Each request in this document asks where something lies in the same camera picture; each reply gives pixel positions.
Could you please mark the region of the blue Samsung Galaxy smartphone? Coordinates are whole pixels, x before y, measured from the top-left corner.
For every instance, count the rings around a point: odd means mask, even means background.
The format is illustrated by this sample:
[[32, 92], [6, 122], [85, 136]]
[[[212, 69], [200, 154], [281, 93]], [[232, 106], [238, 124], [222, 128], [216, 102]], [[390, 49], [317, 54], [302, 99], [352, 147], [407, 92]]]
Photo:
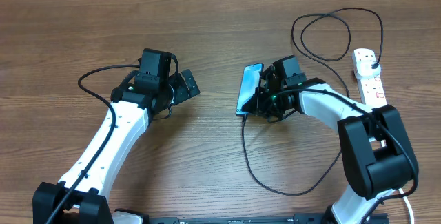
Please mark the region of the blue Samsung Galaxy smartphone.
[[260, 73], [263, 71], [263, 64], [256, 63], [248, 65], [243, 70], [243, 77], [240, 84], [238, 94], [238, 101], [236, 104], [236, 115], [242, 116], [248, 114], [247, 111], [242, 110], [242, 107], [254, 95], [256, 88], [260, 84]]

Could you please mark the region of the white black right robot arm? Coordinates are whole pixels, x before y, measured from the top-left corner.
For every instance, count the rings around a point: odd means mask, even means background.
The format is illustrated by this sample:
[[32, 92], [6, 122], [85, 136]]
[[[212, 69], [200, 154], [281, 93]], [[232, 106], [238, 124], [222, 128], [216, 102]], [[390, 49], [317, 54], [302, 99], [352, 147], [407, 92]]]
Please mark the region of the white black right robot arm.
[[399, 111], [358, 103], [319, 78], [308, 79], [295, 56], [243, 71], [236, 113], [282, 121], [299, 112], [336, 131], [348, 187], [323, 214], [295, 214], [295, 223], [388, 223], [379, 204], [413, 194], [418, 162]]

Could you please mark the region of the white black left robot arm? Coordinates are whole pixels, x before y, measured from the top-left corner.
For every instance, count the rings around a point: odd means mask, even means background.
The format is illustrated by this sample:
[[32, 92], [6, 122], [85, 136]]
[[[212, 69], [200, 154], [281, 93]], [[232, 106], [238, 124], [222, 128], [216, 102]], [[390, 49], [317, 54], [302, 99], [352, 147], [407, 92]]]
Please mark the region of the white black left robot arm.
[[32, 198], [34, 223], [148, 223], [132, 210], [110, 210], [108, 198], [133, 145], [156, 115], [200, 93], [190, 70], [170, 72], [174, 54], [146, 48], [132, 71], [98, 100], [107, 106], [99, 130], [56, 184], [42, 182]]

